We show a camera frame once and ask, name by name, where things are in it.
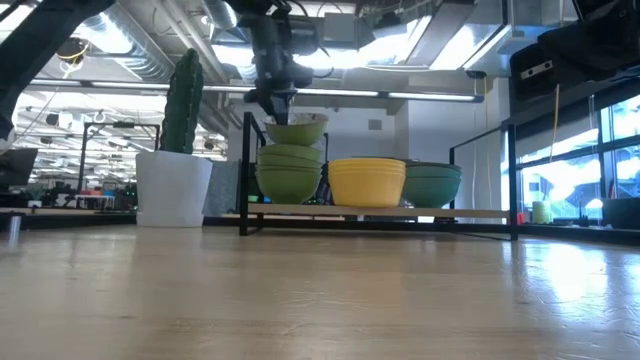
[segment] metal rack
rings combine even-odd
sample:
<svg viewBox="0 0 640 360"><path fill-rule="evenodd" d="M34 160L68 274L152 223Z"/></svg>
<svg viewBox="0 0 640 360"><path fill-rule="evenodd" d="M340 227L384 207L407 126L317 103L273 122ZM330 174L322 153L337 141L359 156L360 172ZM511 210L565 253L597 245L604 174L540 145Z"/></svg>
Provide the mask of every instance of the metal rack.
<svg viewBox="0 0 640 360"><path fill-rule="evenodd" d="M393 231L436 231L451 233L490 233L508 234L508 238L495 236L481 236L496 240L517 240L517 209L516 209L516 169L515 169L515 127L505 125L488 133L471 139L477 140L495 131L504 130L509 140L509 184L510 206L509 211L501 210L466 210L466 209L411 209L411 208L354 208L343 206L323 205L277 205L264 204L264 196L260 194L257 204L249 204L249 177L251 159L251 131L258 136L260 146L266 145L266 139L256 122L253 114L244 113L242 126L242 160L240 165L240 199L239 199L239 233L240 236L254 234L263 228L290 228L290 229L340 229L340 230L393 230ZM467 142L450 149L450 162L455 162L455 148L465 145ZM264 214L292 214L292 215L370 215L384 217L418 217L434 216L447 219L435 223L397 222L397 221L331 221L331 220L288 220L266 219ZM255 219L249 219L249 214L256 214ZM492 218L507 219L508 224L459 224L454 221L456 217L464 218Z"/></svg>

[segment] green bowl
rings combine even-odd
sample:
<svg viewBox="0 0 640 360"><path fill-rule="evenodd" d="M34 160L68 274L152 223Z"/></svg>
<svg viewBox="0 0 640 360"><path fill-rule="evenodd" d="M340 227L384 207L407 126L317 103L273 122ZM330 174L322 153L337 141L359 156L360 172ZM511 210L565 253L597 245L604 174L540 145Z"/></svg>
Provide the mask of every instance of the green bowl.
<svg viewBox="0 0 640 360"><path fill-rule="evenodd" d="M261 155L284 155L299 157L317 162L322 161L322 151L308 146L275 144L263 146L258 150Z"/></svg>
<svg viewBox="0 0 640 360"><path fill-rule="evenodd" d="M416 177L404 182L403 197L419 208L442 208L458 194L457 177Z"/></svg>
<svg viewBox="0 0 640 360"><path fill-rule="evenodd" d="M276 144L311 146L318 142L327 126L326 119L309 124L276 125L265 123L267 134Z"/></svg>
<svg viewBox="0 0 640 360"><path fill-rule="evenodd" d="M257 171L303 171L303 172L311 172L314 174L320 174L322 172L322 168L308 168L308 167L299 167L299 166L282 166L282 165L258 165L256 166Z"/></svg>
<svg viewBox="0 0 640 360"><path fill-rule="evenodd" d="M275 204L302 204L318 189L322 175L307 171L258 171L260 191Z"/></svg>
<svg viewBox="0 0 640 360"><path fill-rule="evenodd" d="M407 177L462 177L462 168L438 163L407 163Z"/></svg>
<svg viewBox="0 0 640 360"><path fill-rule="evenodd" d="M268 166L295 166L306 167L312 169L319 169L322 167L322 163L319 161L313 161L304 158L297 158L293 156L284 155L268 155L258 154L258 165Z"/></svg>

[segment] wooden shelf board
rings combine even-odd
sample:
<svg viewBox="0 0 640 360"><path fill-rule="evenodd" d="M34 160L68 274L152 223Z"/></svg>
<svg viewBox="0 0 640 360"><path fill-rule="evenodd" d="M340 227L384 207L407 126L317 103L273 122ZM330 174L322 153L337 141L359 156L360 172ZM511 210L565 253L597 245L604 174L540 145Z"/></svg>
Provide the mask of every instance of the wooden shelf board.
<svg viewBox="0 0 640 360"><path fill-rule="evenodd" d="M357 208L326 205L249 204L250 213L304 215L436 216L454 218L506 219L508 211L418 208Z"/></svg>

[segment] yellow bowl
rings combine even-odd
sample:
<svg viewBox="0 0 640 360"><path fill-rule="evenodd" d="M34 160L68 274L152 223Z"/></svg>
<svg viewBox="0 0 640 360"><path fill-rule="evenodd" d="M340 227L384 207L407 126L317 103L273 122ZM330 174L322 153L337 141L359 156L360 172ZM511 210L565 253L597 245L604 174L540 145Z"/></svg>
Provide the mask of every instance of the yellow bowl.
<svg viewBox="0 0 640 360"><path fill-rule="evenodd" d="M393 167L382 167L382 166L342 166L342 167L329 167L330 173L345 173L345 172L368 172L368 173L379 173L379 172L388 172L394 174L406 175L406 170L401 168L393 168Z"/></svg>
<svg viewBox="0 0 640 360"><path fill-rule="evenodd" d="M333 201L340 206L396 207L404 180L404 173L398 172L329 170Z"/></svg>
<svg viewBox="0 0 640 360"><path fill-rule="evenodd" d="M342 167L342 166L381 166L381 167L393 167L393 168L405 168L404 161L394 159L378 159L378 158L351 158L351 159L339 159L329 162L329 167Z"/></svg>

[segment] potted plant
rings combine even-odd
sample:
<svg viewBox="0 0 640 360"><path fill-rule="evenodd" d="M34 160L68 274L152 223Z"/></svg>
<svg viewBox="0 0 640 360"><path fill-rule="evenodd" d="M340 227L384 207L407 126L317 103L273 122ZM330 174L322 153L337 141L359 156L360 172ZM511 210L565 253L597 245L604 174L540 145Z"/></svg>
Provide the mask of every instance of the potted plant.
<svg viewBox="0 0 640 360"><path fill-rule="evenodd" d="M212 164L191 155L202 88L202 65L189 49L171 77L160 151L136 156L139 226L202 226Z"/></svg>

